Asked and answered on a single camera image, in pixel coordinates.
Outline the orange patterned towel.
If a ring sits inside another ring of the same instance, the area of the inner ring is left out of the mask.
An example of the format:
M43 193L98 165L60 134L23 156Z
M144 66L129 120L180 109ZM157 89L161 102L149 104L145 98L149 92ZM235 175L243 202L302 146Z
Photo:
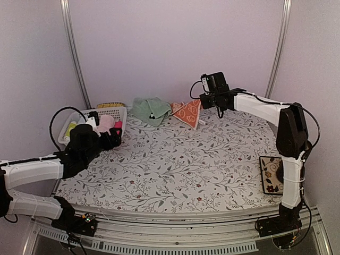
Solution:
M174 117L196 130L200 119L201 101L194 99L188 103L172 103L171 109Z

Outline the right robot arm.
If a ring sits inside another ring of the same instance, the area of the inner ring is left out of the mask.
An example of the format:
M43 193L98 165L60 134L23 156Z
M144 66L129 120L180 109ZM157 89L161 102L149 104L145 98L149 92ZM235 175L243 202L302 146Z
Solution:
M308 111L299 103L264 99L242 89L203 93L199 99L204 109L216 107L219 117L229 109L252 114L277 127L276 148L283 163L284 187L275 227L280 232L287 231L302 208L303 168L313 148L305 121Z

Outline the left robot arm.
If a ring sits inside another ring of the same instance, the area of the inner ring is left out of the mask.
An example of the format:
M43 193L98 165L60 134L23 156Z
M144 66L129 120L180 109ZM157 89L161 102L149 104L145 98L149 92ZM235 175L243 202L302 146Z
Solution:
M1 163L1 217L26 215L58 220L68 231L79 226L74 208L62 197L40 197L15 191L15 187L44 180L65 180L88 168L101 152L122 143L122 128L96 132L80 124L70 132L65 150L50 156Z

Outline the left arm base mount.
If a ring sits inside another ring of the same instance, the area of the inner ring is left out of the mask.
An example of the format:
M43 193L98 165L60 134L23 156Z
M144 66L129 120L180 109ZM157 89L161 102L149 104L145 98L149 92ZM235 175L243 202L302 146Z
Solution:
M85 213L77 216L74 212L62 212L59 219L53 219L51 226L67 233L94 237L98 221L96 215Z

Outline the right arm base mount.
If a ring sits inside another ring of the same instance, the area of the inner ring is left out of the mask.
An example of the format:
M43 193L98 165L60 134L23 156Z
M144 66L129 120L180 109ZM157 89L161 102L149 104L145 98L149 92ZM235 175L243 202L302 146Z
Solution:
M265 237L299 230L302 227L302 223L299 215L283 214L272 217L261 216L256 220L254 227L260 237Z

